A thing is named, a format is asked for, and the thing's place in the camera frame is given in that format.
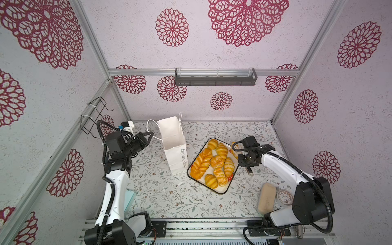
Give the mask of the metal tongs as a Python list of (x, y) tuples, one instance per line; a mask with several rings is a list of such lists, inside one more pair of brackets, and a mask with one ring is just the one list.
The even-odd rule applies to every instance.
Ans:
[(246, 167), (246, 170), (247, 170), (247, 173), (248, 173), (249, 176), (253, 176), (254, 175), (253, 171), (252, 171), (252, 169), (250, 167)]

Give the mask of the striped bread roll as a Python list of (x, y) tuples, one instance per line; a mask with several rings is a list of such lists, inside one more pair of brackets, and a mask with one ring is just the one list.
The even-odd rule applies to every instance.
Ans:
[(227, 159), (229, 150), (223, 143), (219, 143), (215, 151), (224, 161)]
[(235, 164), (230, 157), (227, 157), (224, 162), (224, 174), (227, 178), (231, 177), (235, 171)]
[(233, 149), (235, 149), (235, 147), (233, 147), (234, 145), (235, 145), (235, 142), (233, 142), (233, 143), (231, 144), (231, 148), (230, 148), (229, 152), (235, 157), (235, 159), (238, 159), (238, 155), (239, 155), (241, 152), (234, 151), (234, 150), (233, 150)]

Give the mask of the white paper bag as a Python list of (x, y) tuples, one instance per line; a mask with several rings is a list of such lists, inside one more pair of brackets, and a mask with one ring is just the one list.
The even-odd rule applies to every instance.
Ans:
[(146, 124), (148, 131), (149, 122), (153, 122), (158, 126), (161, 137), (154, 136), (163, 144), (163, 150), (172, 175), (185, 172), (188, 168), (188, 156), (186, 150), (186, 139), (183, 133), (181, 120), (182, 112), (178, 116), (155, 121), (149, 119)]

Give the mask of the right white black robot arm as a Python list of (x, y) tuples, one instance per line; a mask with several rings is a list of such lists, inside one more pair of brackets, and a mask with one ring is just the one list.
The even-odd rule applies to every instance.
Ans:
[(293, 202), (287, 208), (268, 212), (260, 225), (248, 226), (248, 229), (276, 232), (311, 225), (324, 234), (332, 231), (335, 208), (327, 179), (302, 171), (271, 145), (258, 143), (254, 136), (233, 143), (231, 149), (238, 153), (239, 166), (263, 165), (282, 178), (293, 191)]

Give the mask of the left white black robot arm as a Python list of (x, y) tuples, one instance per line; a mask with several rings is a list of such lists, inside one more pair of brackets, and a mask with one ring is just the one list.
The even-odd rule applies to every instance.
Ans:
[(132, 158), (144, 150), (154, 133), (133, 134), (130, 121), (114, 127), (97, 120), (97, 131), (103, 143), (103, 180), (106, 182), (101, 211), (93, 228), (85, 231), (87, 245), (136, 245), (139, 236), (156, 234), (149, 214), (144, 211), (125, 218), (125, 199), (130, 181)]

